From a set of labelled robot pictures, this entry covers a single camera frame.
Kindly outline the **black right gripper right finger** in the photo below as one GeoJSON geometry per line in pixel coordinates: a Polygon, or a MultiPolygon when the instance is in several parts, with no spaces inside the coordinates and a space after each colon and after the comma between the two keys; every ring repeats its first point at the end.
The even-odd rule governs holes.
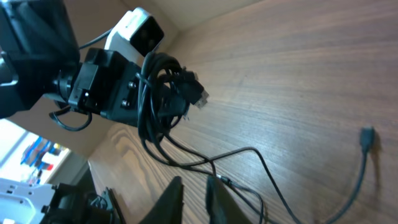
{"type": "Polygon", "coordinates": [[[210,224],[251,223],[225,189],[222,181],[214,176],[208,176],[206,181],[205,205],[210,224]]]}

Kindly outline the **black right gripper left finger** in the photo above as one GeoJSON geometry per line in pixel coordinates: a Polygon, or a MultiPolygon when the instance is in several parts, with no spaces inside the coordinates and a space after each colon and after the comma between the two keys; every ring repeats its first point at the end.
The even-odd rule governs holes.
{"type": "Polygon", "coordinates": [[[180,176],[174,177],[139,224],[181,224],[183,191],[182,178],[180,176]]]}

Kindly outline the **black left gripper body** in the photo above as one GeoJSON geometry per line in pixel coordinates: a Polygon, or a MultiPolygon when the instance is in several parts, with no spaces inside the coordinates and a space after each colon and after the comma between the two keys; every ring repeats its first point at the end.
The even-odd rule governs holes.
{"type": "Polygon", "coordinates": [[[67,95],[71,111],[133,127],[174,127],[190,107],[190,72],[165,53],[142,66],[119,52],[90,49],[67,95]]]}

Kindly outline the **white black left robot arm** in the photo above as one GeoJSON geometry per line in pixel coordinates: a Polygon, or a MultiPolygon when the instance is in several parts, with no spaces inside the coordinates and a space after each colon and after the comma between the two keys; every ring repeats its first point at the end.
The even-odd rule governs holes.
{"type": "Polygon", "coordinates": [[[157,47],[164,32],[143,8],[103,34],[103,48],[73,33],[63,1],[1,2],[1,117],[31,109],[41,97],[58,104],[50,117],[76,112],[142,130],[166,131],[193,102],[193,72],[157,47]]]}

